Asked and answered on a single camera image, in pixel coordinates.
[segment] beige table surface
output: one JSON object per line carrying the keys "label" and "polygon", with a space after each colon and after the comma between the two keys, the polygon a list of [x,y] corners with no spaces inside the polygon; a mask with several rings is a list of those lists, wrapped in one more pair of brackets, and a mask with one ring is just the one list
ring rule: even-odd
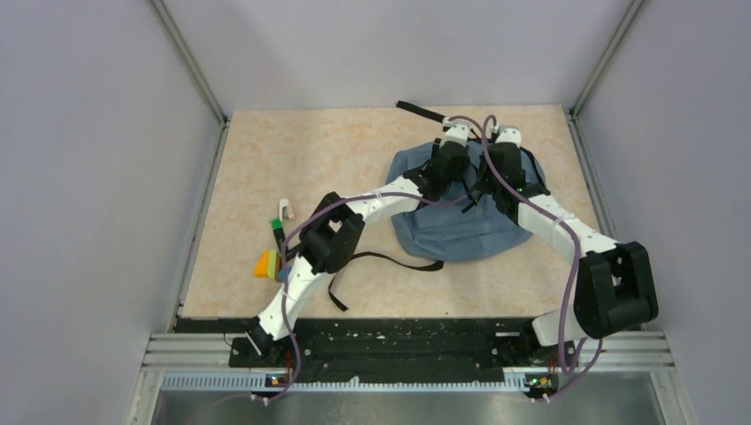
{"label": "beige table surface", "polygon": [[[435,107],[522,131],[559,202],[597,228],[592,202],[559,105]],[[397,151],[440,136],[435,122],[395,108],[235,112],[221,158],[182,317],[251,317],[279,284],[253,276],[274,249],[270,220],[280,198],[308,217],[326,193],[357,195],[385,183]],[[404,253],[389,221],[363,233],[358,251],[421,265]],[[415,272],[383,259],[354,261],[337,278],[340,312],[321,286],[302,317],[531,316],[560,307],[569,266],[545,243],[528,242],[480,261]]]}

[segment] blue object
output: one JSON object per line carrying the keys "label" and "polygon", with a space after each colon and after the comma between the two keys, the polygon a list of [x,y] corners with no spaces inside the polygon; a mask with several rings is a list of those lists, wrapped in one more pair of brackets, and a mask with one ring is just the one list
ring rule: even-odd
{"label": "blue object", "polygon": [[[400,151],[391,162],[386,182],[393,182],[406,170],[421,166],[430,159],[433,143],[426,143],[406,151]],[[479,143],[468,143],[469,159],[475,167],[480,166],[483,148]],[[538,182],[532,162],[522,152],[522,167],[528,182]],[[543,180],[542,167],[537,168]],[[476,169],[470,167],[465,182],[472,187]],[[455,182],[442,201],[451,201],[464,195],[461,182]],[[489,195],[468,212],[461,210],[470,204],[467,199],[452,206],[425,206],[414,212],[406,212],[391,218],[397,238],[407,253],[426,259],[442,261],[470,261],[485,259],[509,248],[514,248],[530,238],[531,233],[516,226],[507,216],[496,209]]]}

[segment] white wall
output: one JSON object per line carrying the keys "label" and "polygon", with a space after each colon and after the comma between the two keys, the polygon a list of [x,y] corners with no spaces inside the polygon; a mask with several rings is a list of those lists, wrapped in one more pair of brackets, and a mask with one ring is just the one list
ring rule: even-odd
{"label": "white wall", "polygon": [[0,423],[124,421],[217,135],[145,1],[0,4]]}
{"label": "white wall", "polygon": [[227,110],[572,105],[630,0],[167,0]]}
{"label": "white wall", "polygon": [[651,2],[584,115],[700,423],[747,423],[751,2]]}

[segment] blue fabric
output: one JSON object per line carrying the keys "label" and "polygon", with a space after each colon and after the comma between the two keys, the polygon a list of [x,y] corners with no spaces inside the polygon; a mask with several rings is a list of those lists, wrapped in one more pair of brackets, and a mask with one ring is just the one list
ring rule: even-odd
{"label": "blue fabric", "polygon": [[[406,170],[421,166],[430,159],[433,143],[426,143],[396,154],[391,162],[386,182],[393,182]],[[469,158],[476,167],[483,155],[479,143],[468,143]],[[522,152],[522,166],[528,182],[537,182],[529,157]],[[542,168],[538,171],[545,179]],[[476,169],[470,167],[465,175],[469,187],[475,183]],[[450,201],[464,195],[461,182],[454,183],[442,201]],[[462,213],[471,201],[465,200],[452,206],[428,205],[414,212],[406,212],[391,218],[397,238],[404,251],[417,257],[442,261],[470,261],[484,259],[513,248],[530,238],[531,233],[516,226],[496,209],[492,197],[484,196],[477,206]]]}

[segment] gray floor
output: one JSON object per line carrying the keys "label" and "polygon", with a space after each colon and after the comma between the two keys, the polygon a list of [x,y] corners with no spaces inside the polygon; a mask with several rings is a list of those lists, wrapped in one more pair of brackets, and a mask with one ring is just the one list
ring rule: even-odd
{"label": "gray floor", "polygon": [[183,425],[191,420],[192,425],[664,423],[648,374],[592,374],[550,405],[519,402],[525,398],[514,393],[298,393],[268,408],[248,398],[235,398],[210,411],[205,410],[227,395],[219,392],[165,392],[152,425]]}

